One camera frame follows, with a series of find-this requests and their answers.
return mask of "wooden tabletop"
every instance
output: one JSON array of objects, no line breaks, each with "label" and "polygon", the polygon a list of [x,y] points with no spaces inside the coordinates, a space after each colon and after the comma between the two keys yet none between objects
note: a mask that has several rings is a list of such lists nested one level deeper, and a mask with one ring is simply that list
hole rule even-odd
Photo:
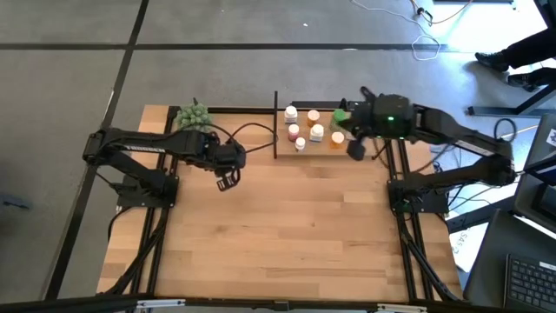
[{"label": "wooden tabletop", "polygon": [[[162,132],[168,109],[146,106],[139,130]],[[272,128],[273,116],[213,115],[213,123],[230,132],[247,122]],[[236,139],[250,149],[271,142],[272,135],[247,127]],[[288,144],[286,137],[280,140]],[[422,143],[407,144],[407,153],[412,169],[431,158]],[[155,154],[134,157],[156,165]],[[388,171],[379,160],[355,162],[345,155],[274,160],[269,147],[248,154],[239,185],[226,192],[218,191],[214,175],[184,163],[177,175],[179,194],[169,213],[158,296],[407,300],[397,226],[388,208]],[[145,211],[132,209],[115,222],[98,291],[111,287],[135,257]],[[420,223],[429,262],[461,296],[446,225],[428,214],[420,215]],[[149,261],[140,290],[146,290],[148,269]],[[415,261],[413,269],[423,297]]]}]

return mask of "small bottle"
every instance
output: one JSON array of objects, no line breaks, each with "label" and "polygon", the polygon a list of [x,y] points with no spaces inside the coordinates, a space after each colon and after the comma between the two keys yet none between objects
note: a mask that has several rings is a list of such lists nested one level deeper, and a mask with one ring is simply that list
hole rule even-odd
[{"label": "small bottle", "polygon": [[346,137],[344,136],[344,134],[340,133],[339,131],[336,131],[334,133],[332,133],[332,136],[330,139],[330,148],[332,149],[339,149],[341,148],[341,144],[344,142],[344,139]]},{"label": "small bottle", "polygon": [[307,113],[307,126],[313,127],[321,117],[321,114],[317,110],[311,110]]},{"label": "small bottle", "polygon": [[288,139],[290,142],[294,143],[299,136],[299,126],[296,124],[291,124],[288,127]]},{"label": "small bottle", "polygon": [[322,141],[322,137],[324,136],[324,127],[320,124],[315,124],[311,127],[311,133],[309,135],[309,140],[312,142],[319,143]]},{"label": "small bottle", "polygon": [[297,109],[293,105],[289,105],[286,110],[284,110],[284,122],[297,123]]},{"label": "small bottle", "polygon": [[346,112],[342,109],[334,110],[334,114],[330,119],[330,130],[332,131],[341,131],[341,127],[338,125],[338,122],[341,122],[346,119]]},{"label": "small bottle", "polygon": [[302,152],[305,149],[305,139],[299,137],[295,139],[295,151]]}]

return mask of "white cable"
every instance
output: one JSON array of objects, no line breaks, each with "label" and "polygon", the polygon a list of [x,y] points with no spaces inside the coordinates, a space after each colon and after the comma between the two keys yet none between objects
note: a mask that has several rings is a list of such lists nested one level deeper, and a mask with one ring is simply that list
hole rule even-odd
[{"label": "white cable", "polygon": [[[411,43],[411,50],[412,50],[413,53],[414,53],[414,58],[415,58],[415,60],[417,60],[417,61],[429,61],[429,60],[434,60],[435,58],[438,57],[438,55],[439,55],[439,53],[440,53],[440,47],[441,47],[441,46],[440,46],[440,42],[439,42],[436,38],[434,38],[433,36],[431,36],[429,33],[427,33],[427,31],[423,28],[423,26],[421,26],[421,24],[419,24],[419,22],[416,22],[416,21],[414,21],[414,20],[412,20],[412,19],[409,19],[409,18],[407,18],[407,17],[404,17],[402,14],[393,13],[393,12],[391,12],[391,11],[389,11],[389,10],[386,10],[386,9],[368,8],[368,7],[366,7],[365,5],[363,5],[363,4],[361,4],[361,3],[358,3],[358,2],[355,1],[355,0],[349,0],[349,2],[352,3],[352,4],[357,5],[358,7],[362,8],[362,9],[364,9],[364,10],[386,12],[386,13],[388,13],[388,14],[390,14],[390,15],[397,16],[397,17],[401,17],[401,18],[403,18],[404,20],[406,20],[407,22],[416,24],[417,26],[419,26],[419,28],[421,29],[421,31],[422,31],[425,35],[420,35],[420,36],[418,36],[417,39],[415,39],[415,40]],[[438,49],[436,50],[436,54],[434,54],[434,57],[425,57],[425,58],[417,57],[417,51],[415,51],[415,44],[416,44],[421,38],[428,38],[428,39],[431,39],[431,40],[433,40],[436,44],[438,44]]]}]

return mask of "spice rack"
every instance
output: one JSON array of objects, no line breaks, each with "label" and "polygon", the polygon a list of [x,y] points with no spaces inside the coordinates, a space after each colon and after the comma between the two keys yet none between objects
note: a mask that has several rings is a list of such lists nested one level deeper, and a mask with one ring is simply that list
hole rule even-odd
[{"label": "spice rack", "polygon": [[[309,131],[311,128],[307,124],[307,111],[298,111],[297,112],[297,125],[299,125],[299,137],[303,137],[306,140],[305,149],[302,152],[297,152],[295,150],[295,143],[292,143],[288,140],[288,127],[289,124],[284,123],[284,110],[278,110],[278,114],[276,115],[276,134],[278,135],[278,143],[276,144],[276,155],[280,156],[300,156],[300,157],[307,157],[307,156],[345,156],[348,157],[346,154],[346,149],[348,148],[348,140],[345,140],[339,148],[333,149],[331,147],[332,138],[331,135],[333,133],[330,130],[330,121],[332,119],[333,112],[330,111],[319,111],[321,113],[321,118],[317,123],[321,124],[324,127],[324,137],[322,138],[322,142],[314,143],[309,140]],[[367,148],[367,152],[365,153],[366,156],[374,155],[374,146],[371,140],[366,140],[363,145]]]}]

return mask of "white bottle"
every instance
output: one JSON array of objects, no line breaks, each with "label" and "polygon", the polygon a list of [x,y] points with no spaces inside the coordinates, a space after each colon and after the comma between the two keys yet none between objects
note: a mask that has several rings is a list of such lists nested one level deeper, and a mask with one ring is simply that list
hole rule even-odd
[{"label": "white bottle", "polygon": [[295,139],[295,150],[297,152],[302,152],[305,149],[305,139],[299,137]]},{"label": "white bottle", "polygon": [[286,110],[284,110],[284,122],[297,123],[297,109],[293,105],[289,105]]},{"label": "white bottle", "polygon": [[321,142],[322,137],[324,136],[324,127],[320,124],[315,124],[311,127],[311,133],[309,135],[309,140],[312,142]]}]

